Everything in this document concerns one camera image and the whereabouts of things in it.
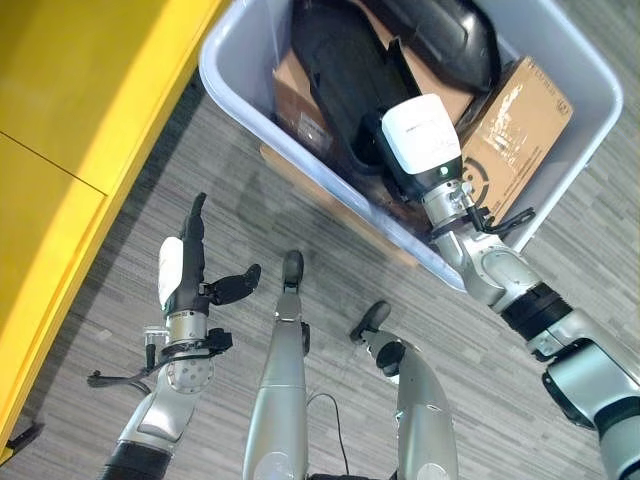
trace yellow table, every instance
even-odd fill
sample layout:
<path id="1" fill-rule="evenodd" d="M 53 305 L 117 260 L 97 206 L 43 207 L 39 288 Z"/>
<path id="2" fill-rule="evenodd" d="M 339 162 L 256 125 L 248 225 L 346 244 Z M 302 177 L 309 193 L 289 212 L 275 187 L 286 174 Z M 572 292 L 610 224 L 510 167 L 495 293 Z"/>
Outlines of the yellow table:
<path id="1" fill-rule="evenodd" d="M 229 1 L 0 0 L 0 446 Z"/>

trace gray carpet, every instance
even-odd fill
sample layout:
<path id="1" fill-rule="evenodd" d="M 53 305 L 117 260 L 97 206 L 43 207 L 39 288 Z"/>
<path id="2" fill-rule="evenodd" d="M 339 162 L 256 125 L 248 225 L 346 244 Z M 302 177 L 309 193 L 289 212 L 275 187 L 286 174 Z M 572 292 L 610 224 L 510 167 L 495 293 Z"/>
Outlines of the gray carpet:
<path id="1" fill-rule="evenodd" d="M 623 84 L 615 129 L 525 249 L 531 264 L 574 306 L 640 352 L 638 319 L 638 2 L 561 2 L 606 55 Z M 192 197 L 204 207 L 208 279 L 263 266 L 258 290 L 217 308 L 234 335 L 216 359 L 167 479 L 240 478 L 256 387 L 271 333 L 284 252 L 306 258 L 302 291 L 311 324 L 308 392 L 340 405 L 352 474 L 387 478 L 396 467 L 395 388 L 347 332 L 372 302 L 393 306 L 388 327 L 418 345 L 454 409 L 461 478 L 601 479 L 597 436 L 570 425 L 546 394 L 542 365 L 492 312 L 407 270 L 332 219 L 266 168 L 258 141 L 191 82 L 98 254 L 27 401 L 43 434 L 0 478 L 93 477 L 140 400 L 132 389 L 90 390 L 84 377 L 136 371 L 141 331 L 161 321 L 157 253 Z M 332 405 L 310 407 L 310 472 L 343 471 Z"/>

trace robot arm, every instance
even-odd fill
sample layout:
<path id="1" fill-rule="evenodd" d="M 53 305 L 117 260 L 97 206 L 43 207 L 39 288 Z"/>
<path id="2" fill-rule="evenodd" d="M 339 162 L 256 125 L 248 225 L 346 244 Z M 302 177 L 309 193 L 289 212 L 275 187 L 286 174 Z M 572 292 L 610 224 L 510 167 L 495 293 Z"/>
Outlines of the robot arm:
<path id="1" fill-rule="evenodd" d="M 372 132 L 398 188 L 423 204 L 434 243 L 469 295 L 501 315 L 538 360 L 552 360 L 543 384 L 572 422 L 598 430 L 608 477 L 636 480 L 640 359 L 571 308 L 501 241 L 497 233 L 523 223 L 531 211 L 496 227 L 484 221 L 469 185 L 460 180 L 462 160 L 459 146 L 451 146 L 457 143 L 453 126 L 444 115 L 425 113 L 426 107 L 443 109 L 433 98 L 414 98 L 386 112 Z M 434 125 L 438 135 L 426 135 Z"/>
<path id="2" fill-rule="evenodd" d="M 260 266 L 244 275 L 205 284 L 204 225 L 200 216 L 205 194 L 198 195 L 180 238 L 169 237 L 160 250 L 158 293 L 165 326 L 145 328 L 147 365 L 130 378 L 89 377 L 93 387 L 136 383 L 159 370 L 156 388 L 138 405 L 105 464 L 102 480 L 158 480 L 186 430 L 196 402 L 213 376 L 212 357 L 231 347 L 231 334 L 207 329 L 209 304 L 223 305 L 251 294 Z M 156 362 L 156 341 L 164 345 Z"/>

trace brown cardboard box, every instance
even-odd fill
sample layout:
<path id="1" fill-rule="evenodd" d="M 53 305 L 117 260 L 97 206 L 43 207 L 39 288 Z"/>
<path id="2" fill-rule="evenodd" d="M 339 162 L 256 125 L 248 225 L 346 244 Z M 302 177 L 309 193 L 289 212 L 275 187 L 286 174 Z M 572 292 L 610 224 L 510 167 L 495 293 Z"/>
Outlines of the brown cardboard box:
<path id="1" fill-rule="evenodd" d="M 355 2 L 367 14 L 371 25 L 385 46 L 394 38 L 391 32 L 360 1 Z M 473 96 L 442 83 L 410 49 L 404 56 L 422 93 L 436 93 L 442 99 L 455 124 L 465 112 Z M 311 96 L 309 80 L 293 51 L 289 51 L 274 71 L 276 116 L 279 124 L 320 158 L 330 151 L 333 138 Z"/>
<path id="2" fill-rule="evenodd" d="M 531 57 L 520 60 L 462 142 L 474 200 L 500 221 L 569 122 L 573 108 Z"/>

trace plastic storage bin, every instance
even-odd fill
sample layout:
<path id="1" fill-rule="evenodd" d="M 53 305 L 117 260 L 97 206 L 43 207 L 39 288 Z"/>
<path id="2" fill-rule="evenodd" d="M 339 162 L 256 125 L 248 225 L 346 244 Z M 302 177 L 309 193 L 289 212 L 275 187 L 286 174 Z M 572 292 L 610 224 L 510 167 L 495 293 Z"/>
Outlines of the plastic storage bin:
<path id="1" fill-rule="evenodd" d="M 506 243 L 520 251 L 615 124 L 622 89 L 611 69 L 551 0 L 476 0 L 498 32 L 503 62 L 532 55 L 574 107 L 569 125 L 512 207 L 537 216 Z M 429 271 L 463 290 L 458 274 L 427 245 L 371 205 L 273 121 L 274 68 L 289 49 L 289 0 L 236 0 L 207 37 L 200 75 L 229 115 L 371 223 Z"/>

